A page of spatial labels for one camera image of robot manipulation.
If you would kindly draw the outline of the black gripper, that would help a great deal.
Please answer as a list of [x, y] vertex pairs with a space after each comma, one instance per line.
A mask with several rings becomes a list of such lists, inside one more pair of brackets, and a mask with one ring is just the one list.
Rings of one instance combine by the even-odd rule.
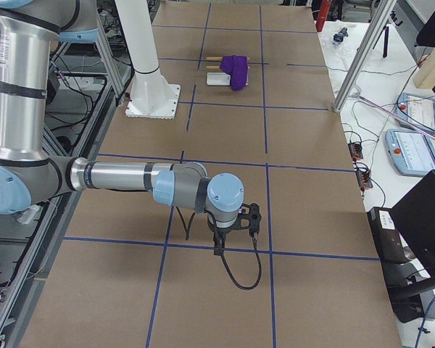
[[244, 231], [248, 230], [249, 236], [252, 238], [253, 248], [257, 253], [257, 237], [260, 232], [260, 206], [256, 203], [245, 204], [243, 203], [236, 218], [229, 223], [218, 222], [209, 210], [206, 211], [208, 217], [208, 227], [213, 233], [215, 256], [223, 256], [225, 251], [226, 236], [231, 231]]

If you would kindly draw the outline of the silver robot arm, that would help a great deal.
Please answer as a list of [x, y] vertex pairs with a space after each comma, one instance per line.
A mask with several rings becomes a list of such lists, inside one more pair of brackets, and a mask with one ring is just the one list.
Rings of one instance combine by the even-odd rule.
[[209, 177], [198, 162], [99, 162], [44, 151], [50, 44], [98, 35], [95, 1], [0, 1], [0, 214], [71, 191], [145, 191], [160, 204], [205, 214], [218, 256], [231, 231], [257, 238], [259, 207], [244, 203], [233, 174]]

